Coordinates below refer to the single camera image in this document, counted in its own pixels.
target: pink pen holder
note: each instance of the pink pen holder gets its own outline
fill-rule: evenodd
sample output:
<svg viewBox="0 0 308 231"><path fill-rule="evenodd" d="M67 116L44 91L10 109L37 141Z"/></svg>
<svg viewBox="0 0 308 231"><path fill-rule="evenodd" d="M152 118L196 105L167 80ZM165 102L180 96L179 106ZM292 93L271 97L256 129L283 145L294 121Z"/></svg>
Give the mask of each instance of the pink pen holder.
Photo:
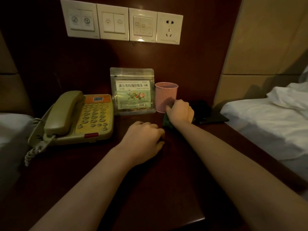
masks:
<svg viewBox="0 0 308 231"><path fill-rule="evenodd" d="M158 82L155 86L156 111L165 113L166 106L173 104L176 100L176 92L179 86L171 82Z"/></svg>

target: white switch plate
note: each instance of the white switch plate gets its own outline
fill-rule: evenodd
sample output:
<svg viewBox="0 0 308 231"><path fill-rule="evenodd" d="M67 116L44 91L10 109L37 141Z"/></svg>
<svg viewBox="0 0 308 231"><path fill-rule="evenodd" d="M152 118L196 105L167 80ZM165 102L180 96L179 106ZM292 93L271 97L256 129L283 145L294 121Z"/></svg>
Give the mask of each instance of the white switch plate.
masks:
<svg viewBox="0 0 308 231"><path fill-rule="evenodd" d="M99 39L96 4L73 0L60 1L68 36Z"/></svg>
<svg viewBox="0 0 308 231"><path fill-rule="evenodd" d="M183 15L158 12L156 43L180 44Z"/></svg>
<svg viewBox="0 0 308 231"><path fill-rule="evenodd" d="M98 12L100 38L129 41L128 8L103 4L96 5Z"/></svg>
<svg viewBox="0 0 308 231"><path fill-rule="evenodd" d="M156 42L157 12L129 8L131 41Z"/></svg>

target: red button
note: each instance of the red button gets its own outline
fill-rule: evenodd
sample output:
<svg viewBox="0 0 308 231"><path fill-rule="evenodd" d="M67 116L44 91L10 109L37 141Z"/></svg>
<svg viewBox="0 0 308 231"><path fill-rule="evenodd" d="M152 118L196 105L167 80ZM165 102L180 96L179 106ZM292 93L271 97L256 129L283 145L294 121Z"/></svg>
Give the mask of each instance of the red button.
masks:
<svg viewBox="0 0 308 231"><path fill-rule="evenodd" d="M84 138L93 138L93 137L98 137L98 133L90 133L90 134L85 134Z"/></svg>

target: telephone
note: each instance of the telephone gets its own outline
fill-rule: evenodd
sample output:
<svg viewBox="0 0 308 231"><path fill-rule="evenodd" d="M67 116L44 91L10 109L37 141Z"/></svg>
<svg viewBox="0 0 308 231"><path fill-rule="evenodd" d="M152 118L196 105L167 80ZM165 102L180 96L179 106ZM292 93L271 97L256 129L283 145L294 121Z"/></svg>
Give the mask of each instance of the telephone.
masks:
<svg viewBox="0 0 308 231"><path fill-rule="evenodd" d="M92 143L110 138L112 132L111 95L65 92L41 119L34 119L34 130L28 139L33 149L26 154L25 165L49 145Z"/></svg>

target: tea bag package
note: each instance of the tea bag package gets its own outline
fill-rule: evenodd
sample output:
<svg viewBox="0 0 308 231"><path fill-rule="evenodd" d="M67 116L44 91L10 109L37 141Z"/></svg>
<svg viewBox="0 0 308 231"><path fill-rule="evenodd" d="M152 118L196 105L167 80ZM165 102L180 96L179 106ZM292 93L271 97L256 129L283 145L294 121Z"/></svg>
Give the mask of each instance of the tea bag package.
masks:
<svg viewBox="0 0 308 231"><path fill-rule="evenodd" d="M154 113L153 69L110 68L115 115Z"/></svg>

